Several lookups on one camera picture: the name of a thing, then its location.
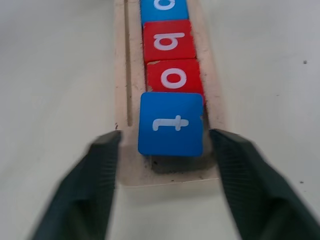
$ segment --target tile holder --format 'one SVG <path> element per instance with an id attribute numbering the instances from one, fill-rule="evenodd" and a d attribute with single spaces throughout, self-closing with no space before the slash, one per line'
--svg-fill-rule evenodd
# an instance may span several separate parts
<path id="1" fill-rule="evenodd" d="M 226 130 L 226 117 L 210 41 L 199 0 L 187 0 L 206 97 L 208 125 Z M 126 187 L 219 178 L 216 165 L 185 173 L 157 174 L 138 152 L 140 96 L 146 91 L 139 0 L 114 0 L 115 129 L 122 131 L 117 181 Z"/>

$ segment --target blue letter tile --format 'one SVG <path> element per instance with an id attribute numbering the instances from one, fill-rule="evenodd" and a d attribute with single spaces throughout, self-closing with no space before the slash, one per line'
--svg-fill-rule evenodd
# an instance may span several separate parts
<path id="1" fill-rule="evenodd" d="M 197 93 L 143 93 L 139 152 L 155 156 L 200 156 L 203 152 L 203 111 L 203 99 Z"/>
<path id="2" fill-rule="evenodd" d="M 141 21 L 146 22 L 188 19 L 186 0 L 141 0 Z"/>

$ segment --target red letter tile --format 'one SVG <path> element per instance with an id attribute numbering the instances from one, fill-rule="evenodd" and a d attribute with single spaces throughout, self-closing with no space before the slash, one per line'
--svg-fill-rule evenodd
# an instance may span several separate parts
<path id="1" fill-rule="evenodd" d="M 150 92 L 197 93 L 205 100 L 196 59 L 154 61 L 147 64 L 147 89 Z"/>
<path id="2" fill-rule="evenodd" d="M 196 57 L 189 20 L 146 22 L 143 44 L 145 63 Z"/>

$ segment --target white letter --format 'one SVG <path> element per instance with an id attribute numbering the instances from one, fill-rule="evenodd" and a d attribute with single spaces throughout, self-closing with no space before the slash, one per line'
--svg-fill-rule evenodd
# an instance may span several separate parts
<path id="1" fill-rule="evenodd" d="M 155 39 L 153 45 L 158 50 L 169 51 L 169 50 L 176 48 L 176 46 L 178 46 L 177 38 L 183 38 L 184 36 L 185 36 L 185 34 L 183 32 L 156 34 L 153 36 L 153 38 Z M 160 40 L 162 40 L 162 39 L 170 39 L 171 44 L 162 45 L 160 43 Z"/>
<path id="2" fill-rule="evenodd" d="M 160 0 L 154 0 L 153 5 L 158 10 L 169 10 L 175 6 L 176 0 L 168 0 L 168 1 L 170 2 L 168 5 L 160 5 L 159 4 Z"/>
<path id="3" fill-rule="evenodd" d="M 187 119 L 181 119 L 180 115 L 175 116 L 174 119 L 170 118 L 157 118 L 153 120 L 152 130 L 158 131 L 159 127 L 175 127 L 176 131 L 180 131 L 181 127 L 187 127 L 189 121 Z"/>
<path id="4" fill-rule="evenodd" d="M 169 82 L 167 78 L 170 74 L 178 74 L 180 76 L 180 80 L 178 82 Z M 186 84 L 186 82 L 187 82 L 187 75 L 180 68 L 169 68 L 161 74 L 161 83 L 167 89 L 181 88 L 183 85 Z"/>

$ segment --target white surface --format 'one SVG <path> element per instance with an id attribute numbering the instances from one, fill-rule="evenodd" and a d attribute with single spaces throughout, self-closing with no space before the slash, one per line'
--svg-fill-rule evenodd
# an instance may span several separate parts
<path id="1" fill-rule="evenodd" d="M 320 213 L 318 1 L 201 1 L 229 129 Z M 111 0 L 2 1 L 1 239 L 25 239 L 55 183 L 114 128 L 112 31 Z M 118 190 L 112 240 L 214 236 L 236 238 L 217 181 Z"/>
<path id="2" fill-rule="evenodd" d="M 59 179 L 114 129 L 113 2 L 0 6 L 0 235 L 23 240 Z"/>
<path id="3" fill-rule="evenodd" d="M 256 142 L 319 217 L 320 1 L 201 2 L 228 129 Z"/>

